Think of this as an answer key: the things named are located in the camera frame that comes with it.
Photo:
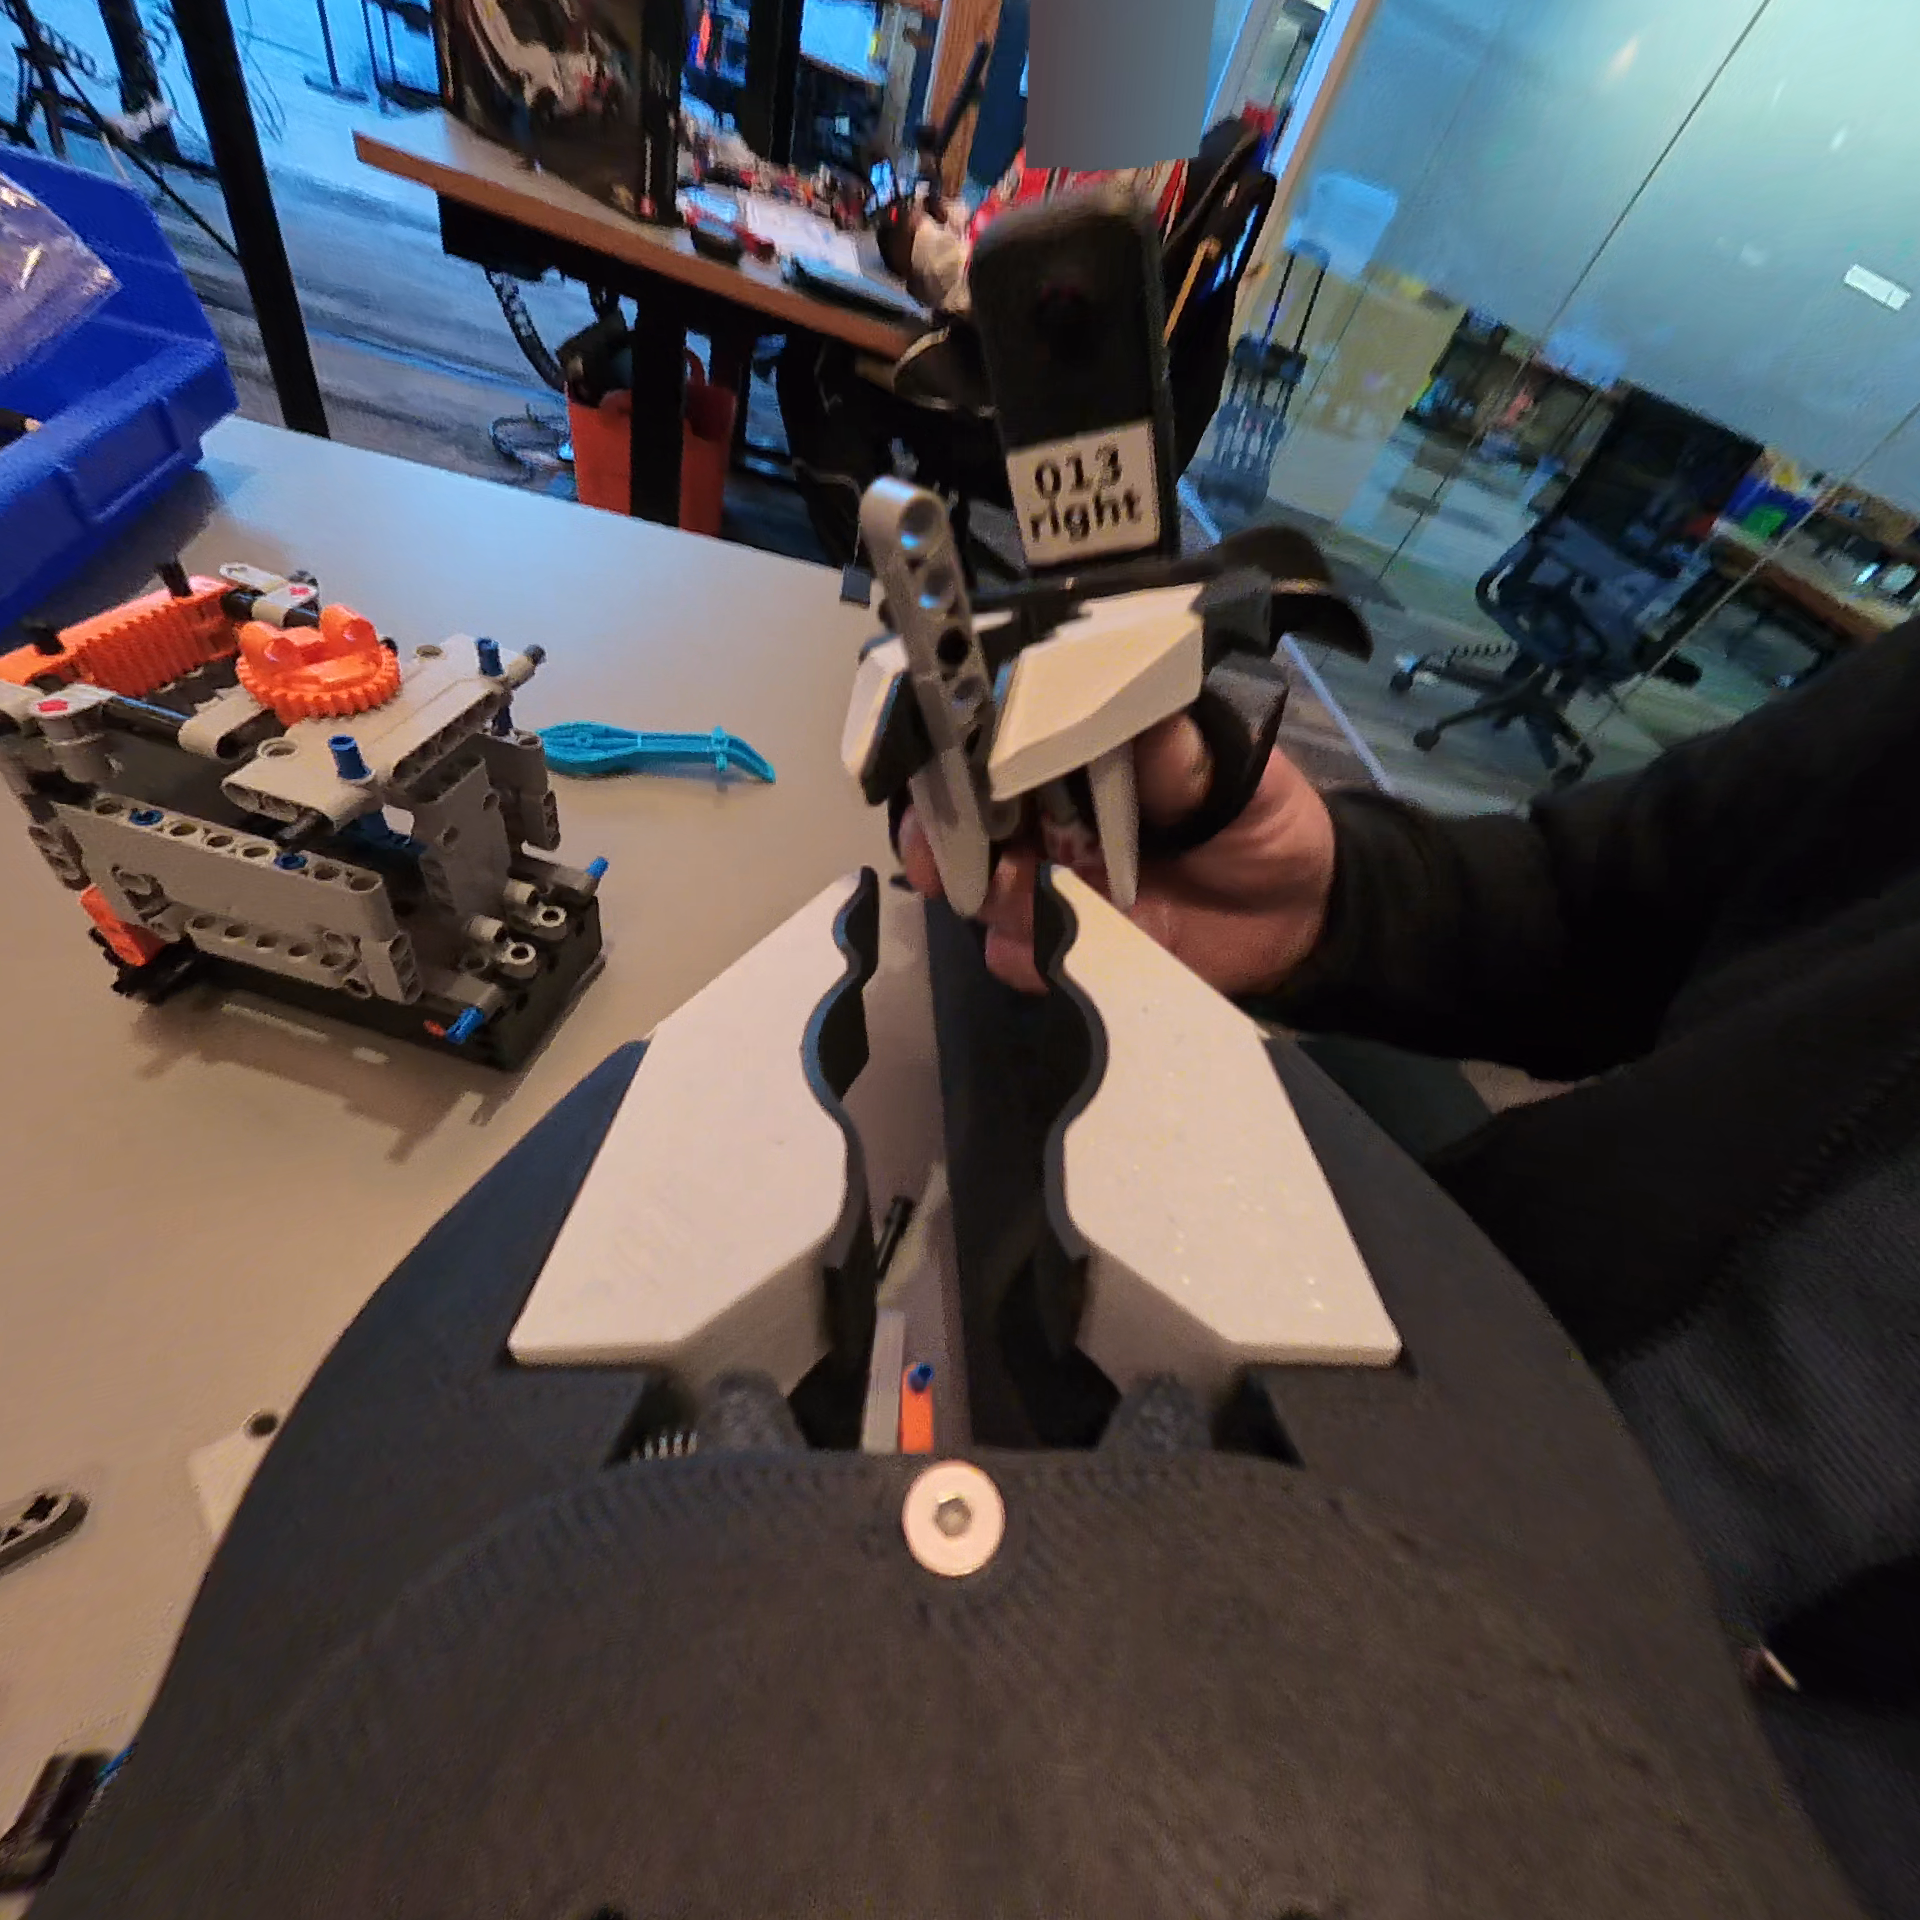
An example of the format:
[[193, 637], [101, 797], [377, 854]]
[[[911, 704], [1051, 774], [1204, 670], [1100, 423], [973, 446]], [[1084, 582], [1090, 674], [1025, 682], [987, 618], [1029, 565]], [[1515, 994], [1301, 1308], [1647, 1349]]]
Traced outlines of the thin grey perforated beam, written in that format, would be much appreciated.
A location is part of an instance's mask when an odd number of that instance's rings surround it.
[[859, 502], [859, 532], [931, 746], [980, 768], [993, 744], [995, 686], [945, 500], [902, 478], [881, 478]]

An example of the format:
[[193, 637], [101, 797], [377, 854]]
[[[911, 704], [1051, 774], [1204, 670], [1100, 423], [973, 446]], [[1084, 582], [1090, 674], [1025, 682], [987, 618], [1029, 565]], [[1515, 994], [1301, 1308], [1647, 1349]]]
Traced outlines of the blue plastic bin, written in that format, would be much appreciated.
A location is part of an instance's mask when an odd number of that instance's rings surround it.
[[223, 346], [148, 204], [75, 165], [5, 150], [116, 289], [26, 367], [3, 402], [38, 428], [3, 455], [3, 623], [38, 613], [202, 462], [237, 406]]

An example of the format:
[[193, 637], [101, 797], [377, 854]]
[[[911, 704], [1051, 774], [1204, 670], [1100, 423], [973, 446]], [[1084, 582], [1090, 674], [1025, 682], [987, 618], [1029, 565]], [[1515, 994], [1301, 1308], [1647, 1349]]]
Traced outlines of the person's right forearm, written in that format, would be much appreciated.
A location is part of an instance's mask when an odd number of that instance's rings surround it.
[[1330, 800], [1313, 953], [1265, 1005], [1310, 1032], [1621, 1069], [1718, 1031], [1787, 1061], [1915, 1053], [1918, 637], [1525, 814]]

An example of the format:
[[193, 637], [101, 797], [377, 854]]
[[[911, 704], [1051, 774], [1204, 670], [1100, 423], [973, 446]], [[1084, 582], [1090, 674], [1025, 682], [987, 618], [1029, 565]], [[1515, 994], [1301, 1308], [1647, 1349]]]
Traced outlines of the orange gear frame assembly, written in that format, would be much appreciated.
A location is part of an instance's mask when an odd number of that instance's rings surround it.
[[542, 664], [165, 562], [5, 650], [5, 789], [121, 996], [226, 983], [515, 1072], [606, 964], [606, 865], [564, 860], [517, 717]]

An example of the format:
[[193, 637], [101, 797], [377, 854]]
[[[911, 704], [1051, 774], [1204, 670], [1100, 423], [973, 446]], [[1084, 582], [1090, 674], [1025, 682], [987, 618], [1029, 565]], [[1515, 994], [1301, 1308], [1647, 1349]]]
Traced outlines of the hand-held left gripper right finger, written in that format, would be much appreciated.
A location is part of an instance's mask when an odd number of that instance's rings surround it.
[[931, 910], [973, 1436], [1094, 1442], [1167, 1377], [1203, 1425], [1267, 1367], [1389, 1367], [1381, 1290], [1262, 1026], [1067, 871], [1044, 994]]

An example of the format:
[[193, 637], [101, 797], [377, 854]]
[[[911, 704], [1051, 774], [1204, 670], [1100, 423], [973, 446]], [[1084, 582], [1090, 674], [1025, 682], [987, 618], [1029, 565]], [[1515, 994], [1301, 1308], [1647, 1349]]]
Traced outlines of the person's torso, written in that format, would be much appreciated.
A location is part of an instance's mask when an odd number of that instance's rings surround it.
[[1724, 951], [1660, 1013], [1495, 1039], [1285, 1021], [1570, 1084], [1436, 1164], [1610, 1384], [1793, 1765], [1915, 1821], [1915, 880]]

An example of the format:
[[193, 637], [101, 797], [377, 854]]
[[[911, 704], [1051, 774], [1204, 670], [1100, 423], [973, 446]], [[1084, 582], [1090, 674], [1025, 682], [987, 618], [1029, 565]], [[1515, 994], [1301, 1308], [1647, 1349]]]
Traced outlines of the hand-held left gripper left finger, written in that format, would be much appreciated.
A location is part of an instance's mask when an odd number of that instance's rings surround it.
[[863, 1375], [875, 1233], [847, 1093], [881, 881], [855, 871], [662, 1018], [511, 1328], [518, 1364]]

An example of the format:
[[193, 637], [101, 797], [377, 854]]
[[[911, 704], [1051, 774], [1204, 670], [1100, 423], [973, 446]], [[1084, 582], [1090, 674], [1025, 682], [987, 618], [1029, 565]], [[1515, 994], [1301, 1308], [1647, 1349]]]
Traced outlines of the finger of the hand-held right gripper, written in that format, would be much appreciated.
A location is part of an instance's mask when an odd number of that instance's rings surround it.
[[1204, 676], [1199, 589], [1172, 585], [1093, 602], [1027, 645], [996, 694], [993, 801], [1089, 778], [1111, 900], [1140, 880], [1139, 738], [1187, 710]]
[[900, 634], [859, 650], [841, 760], [869, 804], [909, 800], [950, 908], [980, 908], [993, 880], [989, 808], [970, 752], [987, 719], [993, 698], [975, 678], [945, 678]]

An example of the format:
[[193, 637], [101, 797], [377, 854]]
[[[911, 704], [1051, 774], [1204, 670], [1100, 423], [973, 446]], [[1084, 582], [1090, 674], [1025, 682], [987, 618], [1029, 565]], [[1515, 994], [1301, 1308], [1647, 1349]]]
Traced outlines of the clear plastic bags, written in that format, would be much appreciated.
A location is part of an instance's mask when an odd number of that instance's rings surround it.
[[121, 280], [28, 184], [3, 175], [3, 377], [94, 320]]

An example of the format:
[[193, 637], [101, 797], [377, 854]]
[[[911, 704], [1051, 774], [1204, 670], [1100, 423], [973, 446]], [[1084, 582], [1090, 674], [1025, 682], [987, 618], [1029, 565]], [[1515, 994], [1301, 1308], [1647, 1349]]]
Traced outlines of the teal curved plastic piece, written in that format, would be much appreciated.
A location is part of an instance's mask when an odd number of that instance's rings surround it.
[[628, 728], [562, 722], [538, 733], [550, 773], [571, 778], [710, 776], [718, 784], [775, 784], [775, 765], [746, 738], [708, 730]]

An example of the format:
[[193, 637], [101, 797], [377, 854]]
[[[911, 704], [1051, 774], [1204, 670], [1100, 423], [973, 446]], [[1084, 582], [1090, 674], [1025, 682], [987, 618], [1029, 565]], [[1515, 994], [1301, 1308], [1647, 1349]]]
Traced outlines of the orange container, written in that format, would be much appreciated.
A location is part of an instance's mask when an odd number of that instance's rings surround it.
[[561, 346], [575, 497], [599, 512], [660, 510], [684, 532], [725, 532], [740, 425], [738, 377], [721, 345], [682, 351], [670, 382], [638, 373], [649, 345], [618, 301]]

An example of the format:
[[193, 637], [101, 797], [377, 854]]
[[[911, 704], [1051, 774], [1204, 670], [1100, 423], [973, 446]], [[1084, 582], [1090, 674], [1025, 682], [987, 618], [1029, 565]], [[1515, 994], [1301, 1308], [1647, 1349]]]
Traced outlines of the black pole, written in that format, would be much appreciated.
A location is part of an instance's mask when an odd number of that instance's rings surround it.
[[330, 418], [261, 150], [250, 82], [226, 1], [172, 1], [175, 37], [228, 212], [281, 425], [330, 437]]

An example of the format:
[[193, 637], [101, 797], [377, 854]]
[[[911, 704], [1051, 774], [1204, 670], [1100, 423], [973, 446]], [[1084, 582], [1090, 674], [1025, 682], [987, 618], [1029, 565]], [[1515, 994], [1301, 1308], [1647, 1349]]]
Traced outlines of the person's right hand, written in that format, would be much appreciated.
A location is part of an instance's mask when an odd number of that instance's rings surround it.
[[[1020, 992], [1044, 992], [1035, 957], [1039, 865], [1109, 890], [1094, 832], [1039, 821], [1039, 838], [1006, 850], [980, 910], [987, 972]], [[1206, 842], [1140, 864], [1127, 911], [1147, 936], [1228, 996], [1275, 989], [1314, 946], [1334, 876], [1334, 830], [1317, 785], [1274, 749], [1255, 794]]]

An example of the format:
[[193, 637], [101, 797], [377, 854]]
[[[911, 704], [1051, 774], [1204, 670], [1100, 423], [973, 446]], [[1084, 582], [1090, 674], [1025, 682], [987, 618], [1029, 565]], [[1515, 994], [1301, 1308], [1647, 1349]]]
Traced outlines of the long wooden table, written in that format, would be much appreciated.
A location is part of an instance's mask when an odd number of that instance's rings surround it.
[[893, 362], [923, 333], [923, 321], [826, 298], [778, 264], [746, 258], [729, 268], [707, 258], [682, 229], [639, 223], [442, 110], [389, 128], [356, 128], [351, 146], [365, 167], [459, 207], [455, 223], [515, 229], [515, 237], [457, 237], [457, 255], [543, 255], [555, 271], [619, 288], [635, 305], [677, 318], [710, 342], [754, 345], [762, 336], [797, 330]]

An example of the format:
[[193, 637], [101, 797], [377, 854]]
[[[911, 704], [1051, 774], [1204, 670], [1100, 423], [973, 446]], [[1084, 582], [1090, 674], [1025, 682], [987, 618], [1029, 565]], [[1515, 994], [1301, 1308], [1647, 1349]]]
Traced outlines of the black office chair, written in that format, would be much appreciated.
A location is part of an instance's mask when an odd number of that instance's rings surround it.
[[1479, 576], [1476, 630], [1394, 663], [1387, 687], [1397, 694], [1423, 681], [1473, 694], [1415, 727], [1410, 746], [1430, 754], [1454, 728], [1515, 728], [1553, 789], [1578, 784], [1593, 768], [1593, 744], [1572, 717], [1574, 698], [1611, 693], [1642, 672], [1683, 585], [1677, 541], [1638, 525], [1611, 540], [1563, 512], [1546, 517]]

